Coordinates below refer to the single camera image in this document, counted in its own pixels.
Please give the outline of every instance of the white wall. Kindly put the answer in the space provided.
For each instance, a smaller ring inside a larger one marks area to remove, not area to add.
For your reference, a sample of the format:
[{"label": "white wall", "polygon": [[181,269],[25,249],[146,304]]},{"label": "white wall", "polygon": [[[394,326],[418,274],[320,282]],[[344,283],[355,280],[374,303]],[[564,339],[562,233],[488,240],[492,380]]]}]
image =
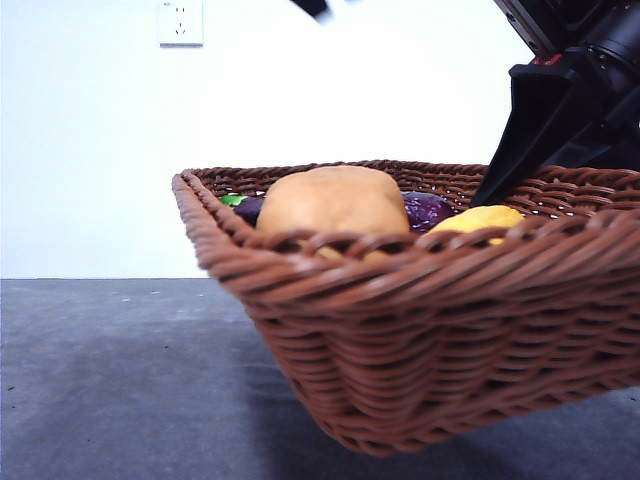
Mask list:
[{"label": "white wall", "polygon": [[488,163],[531,58],[491,0],[204,0],[201,49],[157,1],[2,0],[4,278],[202,276],[187,167]]}]

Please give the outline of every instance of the basket weave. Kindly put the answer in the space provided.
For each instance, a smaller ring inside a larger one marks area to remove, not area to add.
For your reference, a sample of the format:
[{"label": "basket weave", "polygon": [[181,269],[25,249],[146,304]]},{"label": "basket weave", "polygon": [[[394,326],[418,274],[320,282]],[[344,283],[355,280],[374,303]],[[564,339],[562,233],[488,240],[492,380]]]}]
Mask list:
[{"label": "basket weave", "polygon": [[[459,211],[486,168],[355,164]],[[344,446],[417,451],[640,384],[640,172],[545,167],[504,200],[527,216],[515,227],[423,237],[267,236],[216,198],[316,166],[185,170],[173,190],[199,266],[243,302],[297,397]],[[315,255],[326,246],[343,258]],[[373,250],[388,255],[362,261]]]}]

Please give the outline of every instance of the wicker basket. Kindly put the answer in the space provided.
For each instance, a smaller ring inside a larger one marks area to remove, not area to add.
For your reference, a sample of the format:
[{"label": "wicker basket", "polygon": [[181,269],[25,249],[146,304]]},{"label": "wicker basket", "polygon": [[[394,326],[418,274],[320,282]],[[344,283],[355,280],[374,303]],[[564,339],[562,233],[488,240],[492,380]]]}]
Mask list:
[{"label": "wicker basket", "polygon": [[[357,165],[458,210],[486,168]],[[344,446],[417,451],[640,384],[640,172],[545,167],[503,202],[527,214],[519,225],[423,237],[266,236],[216,198],[316,166],[185,170],[173,189],[200,267],[243,302],[297,397]],[[325,246],[343,258],[315,254]],[[373,250],[388,255],[363,261]]]}]

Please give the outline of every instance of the toy fruit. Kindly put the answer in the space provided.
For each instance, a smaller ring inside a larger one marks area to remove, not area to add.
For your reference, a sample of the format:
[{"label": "toy fruit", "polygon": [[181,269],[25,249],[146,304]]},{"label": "toy fruit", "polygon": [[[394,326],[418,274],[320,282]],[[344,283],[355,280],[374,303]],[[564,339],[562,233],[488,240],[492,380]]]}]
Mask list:
[{"label": "toy fruit", "polygon": [[425,233],[455,212],[439,195],[425,192],[403,192],[404,208],[409,217],[411,231]]},{"label": "toy fruit", "polygon": [[233,210],[240,215],[245,222],[255,227],[263,203],[263,197],[245,197]]},{"label": "toy fruit", "polygon": [[229,207],[235,207],[236,205],[240,205],[240,202],[245,198],[248,197],[246,195],[238,195],[237,193],[227,193],[226,195],[221,196],[218,200]]},{"label": "toy fruit", "polygon": [[[433,227],[429,233],[441,230],[471,232],[485,227],[512,227],[523,220],[517,210],[506,205],[490,205],[465,210],[455,217],[447,218]],[[492,239],[491,243],[499,243],[500,239]]]},{"label": "toy fruit", "polygon": [[267,191],[256,228],[384,233],[409,231],[397,183],[380,170],[353,165],[287,175]]}]

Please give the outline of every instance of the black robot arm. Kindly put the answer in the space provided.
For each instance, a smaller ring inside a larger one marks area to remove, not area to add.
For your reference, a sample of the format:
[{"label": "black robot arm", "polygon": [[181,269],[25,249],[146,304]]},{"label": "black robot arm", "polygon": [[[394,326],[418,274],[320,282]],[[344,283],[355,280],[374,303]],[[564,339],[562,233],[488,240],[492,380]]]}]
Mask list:
[{"label": "black robot arm", "polygon": [[472,204],[541,165],[640,170],[640,0],[495,2],[535,58],[509,71],[511,115]]}]

